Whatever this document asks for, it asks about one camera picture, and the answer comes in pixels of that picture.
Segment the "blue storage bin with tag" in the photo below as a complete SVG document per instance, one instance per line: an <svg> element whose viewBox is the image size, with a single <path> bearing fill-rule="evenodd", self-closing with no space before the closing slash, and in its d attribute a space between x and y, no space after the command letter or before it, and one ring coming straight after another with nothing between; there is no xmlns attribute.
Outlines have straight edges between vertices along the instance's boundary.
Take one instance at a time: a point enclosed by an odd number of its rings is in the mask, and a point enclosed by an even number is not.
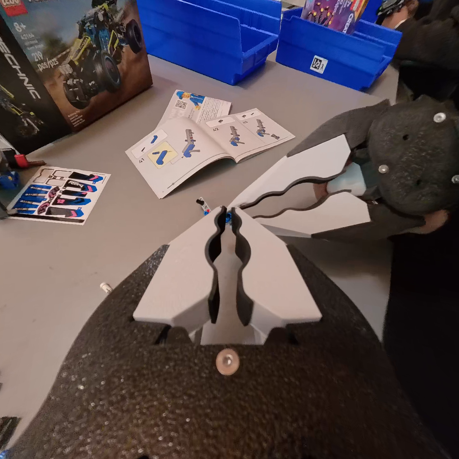
<svg viewBox="0 0 459 459"><path fill-rule="evenodd" d="M360 20L352 34L344 34L302 19L300 10L283 13L276 53L279 64L363 91L392 62L401 32Z"/></svg>

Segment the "lego set box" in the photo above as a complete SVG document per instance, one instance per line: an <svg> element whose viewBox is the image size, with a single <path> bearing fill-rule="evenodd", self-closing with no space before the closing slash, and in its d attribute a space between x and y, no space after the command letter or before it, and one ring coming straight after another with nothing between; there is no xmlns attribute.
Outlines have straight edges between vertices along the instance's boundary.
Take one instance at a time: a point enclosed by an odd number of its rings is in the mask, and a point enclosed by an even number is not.
<svg viewBox="0 0 459 459"><path fill-rule="evenodd" d="M152 86L136 1L2 0L1 137L27 155Z"/></svg>

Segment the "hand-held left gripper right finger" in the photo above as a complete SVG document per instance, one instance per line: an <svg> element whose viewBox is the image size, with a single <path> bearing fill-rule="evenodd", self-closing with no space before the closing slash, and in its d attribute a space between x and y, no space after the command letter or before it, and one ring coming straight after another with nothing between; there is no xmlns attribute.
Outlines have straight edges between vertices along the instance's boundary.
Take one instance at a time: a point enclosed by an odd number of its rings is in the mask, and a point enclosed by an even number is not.
<svg viewBox="0 0 459 459"><path fill-rule="evenodd" d="M264 344L273 329L322 319L287 245L240 208L231 209L237 274L236 309Z"/></svg>

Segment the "lego sticker sheet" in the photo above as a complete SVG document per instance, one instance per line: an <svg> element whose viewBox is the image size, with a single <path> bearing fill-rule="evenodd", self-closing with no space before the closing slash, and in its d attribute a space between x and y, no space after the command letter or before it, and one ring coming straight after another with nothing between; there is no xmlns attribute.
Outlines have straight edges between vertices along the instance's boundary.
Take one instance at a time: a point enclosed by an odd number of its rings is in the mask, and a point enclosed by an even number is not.
<svg viewBox="0 0 459 459"><path fill-rule="evenodd" d="M110 174L43 166L7 206L10 217L84 225Z"/></svg>

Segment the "black office chair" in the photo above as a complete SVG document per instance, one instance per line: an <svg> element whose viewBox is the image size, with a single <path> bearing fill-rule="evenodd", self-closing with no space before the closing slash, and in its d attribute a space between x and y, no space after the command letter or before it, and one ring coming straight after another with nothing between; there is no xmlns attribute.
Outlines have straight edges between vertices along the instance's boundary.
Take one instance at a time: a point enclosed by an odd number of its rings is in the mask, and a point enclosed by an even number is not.
<svg viewBox="0 0 459 459"><path fill-rule="evenodd" d="M458 109L459 2L389 3L393 9L380 15L381 25L402 34L392 61L399 71L397 102L427 95Z"/></svg>

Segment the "lego instruction booklet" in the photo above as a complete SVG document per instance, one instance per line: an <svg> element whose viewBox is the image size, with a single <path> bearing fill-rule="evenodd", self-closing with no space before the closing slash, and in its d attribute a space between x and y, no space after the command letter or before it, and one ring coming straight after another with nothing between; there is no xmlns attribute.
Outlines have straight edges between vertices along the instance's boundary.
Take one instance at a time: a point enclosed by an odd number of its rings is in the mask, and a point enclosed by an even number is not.
<svg viewBox="0 0 459 459"><path fill-rule="evenodd" d="M257 108L230 114L231 107L175 90L158 126L126 150L159 199L218 160L238 164L295 138Z"/></svg>

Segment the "purple toy box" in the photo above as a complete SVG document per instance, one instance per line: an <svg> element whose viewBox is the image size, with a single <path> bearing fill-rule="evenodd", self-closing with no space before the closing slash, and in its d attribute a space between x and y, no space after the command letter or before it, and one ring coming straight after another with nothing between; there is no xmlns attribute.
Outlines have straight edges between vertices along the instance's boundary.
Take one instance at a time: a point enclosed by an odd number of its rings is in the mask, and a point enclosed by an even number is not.
<svg viewBox="0 0 459 459"><path fill-rule="evenodd" d="M301 18L331 30L352 34L368 0L307 0Z"/></svg>

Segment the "person's right forearm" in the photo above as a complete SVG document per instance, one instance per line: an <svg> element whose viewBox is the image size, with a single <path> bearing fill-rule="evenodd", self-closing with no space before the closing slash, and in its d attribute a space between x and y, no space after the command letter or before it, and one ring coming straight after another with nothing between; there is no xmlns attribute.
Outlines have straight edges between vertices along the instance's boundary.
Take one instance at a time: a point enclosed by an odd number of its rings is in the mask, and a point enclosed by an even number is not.
<svg viewBox="0 0 459 459"><path fill-rule="evenodd" d="M459 214L393 240L383 345L422 423L459 456Z"/></svg>

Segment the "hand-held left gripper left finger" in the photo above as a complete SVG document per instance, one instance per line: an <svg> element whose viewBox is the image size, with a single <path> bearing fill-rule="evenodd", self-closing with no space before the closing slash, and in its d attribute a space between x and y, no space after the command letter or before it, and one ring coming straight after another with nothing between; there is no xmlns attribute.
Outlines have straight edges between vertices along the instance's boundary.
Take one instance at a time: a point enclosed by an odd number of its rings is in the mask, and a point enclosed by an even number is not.
<svg viewBox="0 0 459 459"><path fill-rule="evenodd" d="M219 206L168 244L133 313L135 321L184 329L195 345L202 344L204 325L215 324L219 314L215 260L226 215L227 208Z"/></svg>

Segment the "partly built lego vehicle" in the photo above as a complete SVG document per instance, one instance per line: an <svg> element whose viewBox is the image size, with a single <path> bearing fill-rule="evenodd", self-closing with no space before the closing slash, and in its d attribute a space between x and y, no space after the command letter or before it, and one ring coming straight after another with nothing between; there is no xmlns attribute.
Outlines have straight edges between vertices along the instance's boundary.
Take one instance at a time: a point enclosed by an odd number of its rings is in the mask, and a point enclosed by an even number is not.
<svg viewBox="0 0 459 459"><path fill-rule="evenodd" d="M1 147L0 151L0 188L1 196L13 198L17 196L21 189L19 171L33 167L45 166L44 161L30 161L24 154L19 154L11 147Z"/></svg>

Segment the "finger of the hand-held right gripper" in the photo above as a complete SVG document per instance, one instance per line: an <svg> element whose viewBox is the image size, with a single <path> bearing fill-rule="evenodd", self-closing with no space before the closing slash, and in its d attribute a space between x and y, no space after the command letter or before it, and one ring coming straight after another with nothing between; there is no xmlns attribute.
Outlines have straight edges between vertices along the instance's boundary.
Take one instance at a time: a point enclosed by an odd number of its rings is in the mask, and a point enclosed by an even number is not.
<svg viewBox="0 0 459 459"><path fill-rule="evenodd" d="M266 197L281 196L300 183L326 183L344 171L350 154L343 134L285 156L234 198L228 208L250 208Z"/></svg>
<svg viewBox="0 0 459 459"><path fill-rule="evenodd" d="M303 238L371 222L368 205L347 191L328 195L305 209L289 208L254 219L278 236Z"/></svg>

